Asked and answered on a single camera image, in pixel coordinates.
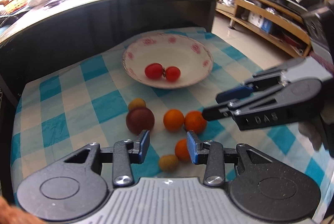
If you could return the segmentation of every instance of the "blue checkered tablecloth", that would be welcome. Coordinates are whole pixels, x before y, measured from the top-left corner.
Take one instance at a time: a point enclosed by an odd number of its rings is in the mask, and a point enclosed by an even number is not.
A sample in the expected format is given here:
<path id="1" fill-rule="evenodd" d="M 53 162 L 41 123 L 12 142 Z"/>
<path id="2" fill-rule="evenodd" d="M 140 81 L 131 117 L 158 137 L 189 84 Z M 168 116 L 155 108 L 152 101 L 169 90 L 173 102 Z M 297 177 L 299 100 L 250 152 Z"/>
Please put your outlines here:
<path id="1" fill-rule="evenodd" d="M 131 42 L 157 32 L 182 34 L 203 43 L 214 58 L 212 73 L 199 84 L 177 90 L 155 89 L 134 81 L 122 68 L 122 53 Z M 259 70 L 241 52 L 203 28 L 181 28 L 134 36 L 102 54 L 30 82 L 22 93 L 14 122 L 14 192 L 34 171 L 88 143 L 109 147 L 119 140 L 134 139 L 125 124 L 127 104 L 134 98 L 144 99 L 156 119 L 145 162 L 132 165 L 134 176 L 165 176 L 158 167 L 159 157 L 174 153 L 175 144 L 186 133 L 168 133 L 162 123 L 164 113 L 169 109 L 184 114 L 202 110 L 215 104 L 218 92 L 238 85 Z M 228 118 L 209 122 L 200 138 L 213 139 L 224 147 L 248 143 L 312 177 L 322 194 L 314 220 L 322 220 L 333 196 L 334 161 L 323 147 L 315 152 L 309 140 L 298 132 L 297 124 L 240 132 Z M 183 164 L 169 175 L 202 177 L 204 168 Z M 234 178 L 233 165 L 226 166 L 226 173 L 227 179 Z M 111 183 L 111 164 L 104 164 L 102 176 Z"/>

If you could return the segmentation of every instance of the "ribbed gray grip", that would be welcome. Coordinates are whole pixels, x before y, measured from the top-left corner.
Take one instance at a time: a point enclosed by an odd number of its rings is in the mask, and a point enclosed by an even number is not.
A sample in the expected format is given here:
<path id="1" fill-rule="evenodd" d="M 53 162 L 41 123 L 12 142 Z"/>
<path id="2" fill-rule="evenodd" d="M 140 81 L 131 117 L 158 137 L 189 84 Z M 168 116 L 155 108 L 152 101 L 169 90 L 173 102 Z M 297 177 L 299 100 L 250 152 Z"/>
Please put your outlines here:
<path id="1" fill-rule="evenodd" d="M 263 224 L 239 211 L 222 189 L 198 178 L 141 178 L 116 189 L 106 205 L 79 224 Z M 309 220 L 298 224 L 313 224 Z"/>

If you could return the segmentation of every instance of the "small orange fruit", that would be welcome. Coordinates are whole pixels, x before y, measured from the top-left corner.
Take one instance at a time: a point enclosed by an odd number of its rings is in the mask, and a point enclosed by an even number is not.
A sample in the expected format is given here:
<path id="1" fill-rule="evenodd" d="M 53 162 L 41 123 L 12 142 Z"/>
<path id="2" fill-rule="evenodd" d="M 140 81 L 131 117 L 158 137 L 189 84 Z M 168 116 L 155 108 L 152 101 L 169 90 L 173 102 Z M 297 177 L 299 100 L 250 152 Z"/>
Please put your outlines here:
<path id="1" fill-rule="evenodd" d="M 171 109 L 164 115 L 164 126 L 169 132 L 177 132 L 181 129 L 184 122 L 184 116 L 181 111 Z"/>
<path id="2" fill-rule="evenodd" d="M 194 131 L 196 134 L 202 133 L 206 128 L 207 121 L 200 111 L 190 111 L 184 118 L 184 127 L 187 131 Z"/>
<path id="3" fill-rule="evenodd" d="M 190 161 L 190 155 L 187 149 L 187 139 L 181 139 L 175 146 L 175 155 L 180 161 Z"/>
<path id="4" fill-rule="evenodd" d="M 158 165 L 164 172 L 173 172 L 179 165 L 179 160 L 175 155 L 165 155 L 159 159 Z"/>

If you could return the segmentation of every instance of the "cherry tomato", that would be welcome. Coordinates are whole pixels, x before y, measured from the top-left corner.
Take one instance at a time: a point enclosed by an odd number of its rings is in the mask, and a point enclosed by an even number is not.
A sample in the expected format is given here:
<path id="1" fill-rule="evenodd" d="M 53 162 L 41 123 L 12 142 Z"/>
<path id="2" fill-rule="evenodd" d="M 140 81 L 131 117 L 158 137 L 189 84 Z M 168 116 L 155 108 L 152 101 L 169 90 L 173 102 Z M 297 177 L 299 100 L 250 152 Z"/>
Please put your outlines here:
<path id="1" fill-rule="evenodd" d="M 168 67 L 166 69 L 165 77 L 168 82 L 175 82 L 181 76 L 181 71 L 177 67 Z"/>
<path id="2" fill-rule="evenodd" d="M 164 68 L 158 63 L 150 64 L 145 68 L 145 75 L 149 79 L 159 79 L 163 72 Z"/>

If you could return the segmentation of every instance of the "cardboard box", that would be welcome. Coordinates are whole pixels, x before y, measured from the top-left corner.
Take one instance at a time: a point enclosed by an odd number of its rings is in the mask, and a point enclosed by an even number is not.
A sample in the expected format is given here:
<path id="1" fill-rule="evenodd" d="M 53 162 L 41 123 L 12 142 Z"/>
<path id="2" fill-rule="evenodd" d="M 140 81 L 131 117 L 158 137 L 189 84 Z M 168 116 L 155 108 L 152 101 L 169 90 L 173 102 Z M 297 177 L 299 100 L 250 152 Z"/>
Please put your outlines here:
<path id="1" fill-rule="evenodd" d="M 272 33 L 273 27 L 274 27 L 274 23 L 271 20 L 268 20 L 266 18 L 263 19 L 261 30 L 265 31 L 266 33 Z"/>
<path id="2" fill-rule="evenodd" d="M 264 17 L 251 11 L 248 16 L 248 21 L 256 27 L 261 28 L 264 22 Z"/>
<path id="3" fill-rule="evenodd" d="M 221 11 L 225 11 L 225 12 L 228 12 L 228 13 L 231 13 L 231 14 L 233 14 L 233 12 L 234 12 L 234 6 L 228 6 L 224 3 L 217 3 L 216 8 L 221 10 Z"/>

